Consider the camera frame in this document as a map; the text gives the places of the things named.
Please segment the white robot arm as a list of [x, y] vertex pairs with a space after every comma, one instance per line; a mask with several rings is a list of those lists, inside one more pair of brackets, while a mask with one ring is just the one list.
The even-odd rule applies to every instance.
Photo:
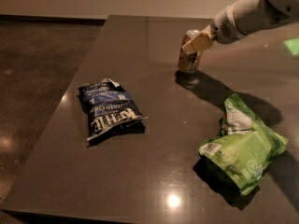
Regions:
[[220, 11], [182, 49], [186, 54], [202, 52], [214, 42], [232, 44], [253, 33], [298, 20], [299, 0], [238, 0]]

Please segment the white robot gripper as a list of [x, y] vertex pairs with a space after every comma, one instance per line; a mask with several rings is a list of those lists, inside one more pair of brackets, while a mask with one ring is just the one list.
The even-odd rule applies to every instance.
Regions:
[[198, 30], [187, 31], [187, 40], [182, 45], [182, 50], [186, 54], [193, 54], [209, 49], [214, 39], [220, 44], [228, 45], [246, 37], [236, 25], [235, 5], [230, 5], [220, 11], [210, 23], [210, 27], [212, 33]]

